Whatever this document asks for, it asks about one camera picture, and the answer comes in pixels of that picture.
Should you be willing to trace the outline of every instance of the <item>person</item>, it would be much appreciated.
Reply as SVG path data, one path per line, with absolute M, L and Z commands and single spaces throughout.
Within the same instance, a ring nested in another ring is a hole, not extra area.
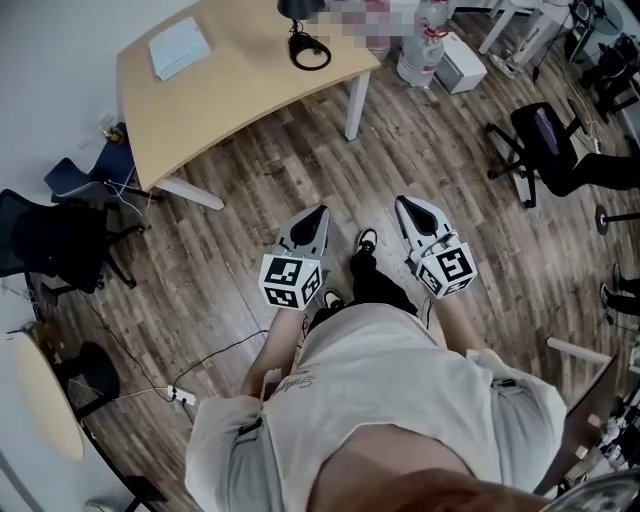
M 240 395 L 200 404 L 185 483 L 205 511 L 546 504 L 530 493 L 560 447 L 557 390 L 504 364 L 457 296 L 435 302 L 440 346 L 376 268 L 377 242 L 373 229 L 359 237 L 354 301 L 324 294 L 293 371 L 303 313 L 279 310 Z
M 640 316 L 640 279 L 625 279 L 620 265 L 613 266 L 613 290 L 630 293 L 633 297 L 615 294 L 605 283 L 600 285 L 600 301 L 605 309 L 613 309 L 625 315 Z

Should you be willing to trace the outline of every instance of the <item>white marker block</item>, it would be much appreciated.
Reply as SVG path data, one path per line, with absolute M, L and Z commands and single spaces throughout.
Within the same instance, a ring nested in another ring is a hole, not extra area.
M 466 288 L 478 275 L 468 244 L 429 254 L 418 263 L 416 277 L 435 299 Z
M 272 306 L 302 311 L 322 285 L 320 261 L 265 254 L 260 291 Z

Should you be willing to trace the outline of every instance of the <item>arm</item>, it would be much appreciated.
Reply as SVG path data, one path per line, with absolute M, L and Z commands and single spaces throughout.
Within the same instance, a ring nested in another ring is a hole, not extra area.
M 260 398 L 264 376 L 269 370 L 280 369 L 282 377 L 289 375 L 300 339 L 303 318 L 303 311 L 278 310 L 271 322 L 267 341 L 244 378 L 240 394 Z
M 444 299 L 436 300 L 433 305 L 449 350 L 466 357 L 469 349 L 484 350 L 489 348 L 471 325 L 458 296 L 450 295 Z

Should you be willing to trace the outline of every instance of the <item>white desk leg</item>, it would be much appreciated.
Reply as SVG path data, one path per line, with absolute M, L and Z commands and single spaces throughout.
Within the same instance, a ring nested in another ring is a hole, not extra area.
M 344 130 L 344 135 L 347 140 L 353 140 L 358 136 L 358 127 L 360 126 L 360 118 L 362 117 L 364 98 L 367 95 L 370 76 L 371 71 L 367 71 L 366 73 L 362 73 L 358 78 L 354 78 L 351 83 L 347 127 Z
M 556 350 L 564 352 L 565 354 L 577 357 L 578 359 L 589 361 L 590 363 L 607 364 L 609 361 L 611 361 L 610 356 L 605 356 L 604 354 L 600 354 L 599 352 L 594 352 L 593 350 L 589 350 L 588 348 L 579 347 L 578 345 L 574 345 L 573 343 L 567 343 L 566 341 L 562 341 L 556 338 L 547 338 L 547 346 L 555 348 Z
M 196 203 L 208 206 L 214 210 L 222 210 L 224 208 L 224 203 L 218 196 L 205 192 L 201 188 L 195 187 L 191 183 L 181 180 L 180 178 L 170 176 L 157 183 L 156 187 L 166 190 L 167 192 L 171 192 L 172 194 L 182 196 L 185 199 L 189 199 L 189 201 L 195 201 Z
M 511 2 L 506 2 L 502 16 L 500 16 L 500 19 L 493 26 L 493 29 L 491 30 L 491 32 L 489 32 L 489 35 L 484 40 L 484 43 L 482 43 L 482 46 L 478 50 L 482 55 L 484 55 L 489 51 L 489 47 L 495 42 L 496 39 L 498 39 L 498 36 L 504 30 L 504 27 L 507 26 L 507 23 L 511 21 L 511 18 L 513 18 L 513 15 L 515 13 L 516 13 L 516 6 L 513 5 Z

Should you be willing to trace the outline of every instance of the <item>plastic bottle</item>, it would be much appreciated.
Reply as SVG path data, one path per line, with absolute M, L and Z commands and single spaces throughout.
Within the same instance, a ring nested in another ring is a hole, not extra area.
M 447 22 L 448 12 L 448 0 L 425 0 L 418 6 L 417 17 L 420 21 L 426 19 L 429 27 L 437 29 Z
M 444 55 L 442 38 L 446 32 L 424 25 L 419 33 L 405 40 L 397 71 L 412 86 L 428 88 Z

